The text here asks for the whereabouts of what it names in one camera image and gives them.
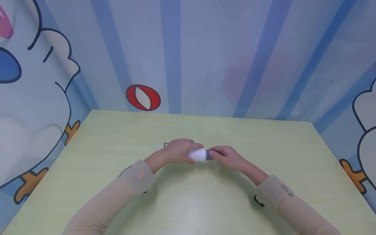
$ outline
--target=wrist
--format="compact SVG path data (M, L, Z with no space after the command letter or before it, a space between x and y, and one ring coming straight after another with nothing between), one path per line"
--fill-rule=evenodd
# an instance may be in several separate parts
M267 173L249 161L244 164L244 169L241 171L241 173L247 176L256 186L264 182L264 180L266 180L269 176Z
M159 151L152 153L144 160L144 162L149 166L153 174L155 174L168 163L166 156Z

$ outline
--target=cartoon wallpaper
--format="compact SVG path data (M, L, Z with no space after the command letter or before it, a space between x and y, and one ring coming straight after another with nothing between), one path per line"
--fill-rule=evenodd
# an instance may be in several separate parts
M375 11L0 0L0 234L91 109L311 121L376 211Z

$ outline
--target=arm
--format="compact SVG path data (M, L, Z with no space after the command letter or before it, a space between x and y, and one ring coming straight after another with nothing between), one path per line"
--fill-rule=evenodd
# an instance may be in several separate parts
M257 189L257 200L277 212L300 235L340 235L324 217L294 194L274 175L268 175L240 156L232 147L218 146L210 155L247 176Z
M190 139L175 139L145 160L136 161L76 212L63 235L103 235L129 202L151 188L159 169L168 163L194 164L186 154L202 147Z

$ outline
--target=left hand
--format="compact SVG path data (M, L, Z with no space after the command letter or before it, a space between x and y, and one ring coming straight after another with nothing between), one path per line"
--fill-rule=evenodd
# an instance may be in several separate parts
M174 139L159 151L166 157L167 163L189 163L194 165L195 161L188 157L187 153L192 149L203 147L204 145L195 143L191 139Z

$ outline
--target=pink cartoon mark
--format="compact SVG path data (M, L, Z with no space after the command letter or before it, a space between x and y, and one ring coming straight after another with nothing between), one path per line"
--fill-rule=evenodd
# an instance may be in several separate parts
M3 8L0 6L0 37L11 38L13 35L13 28L8 16Z

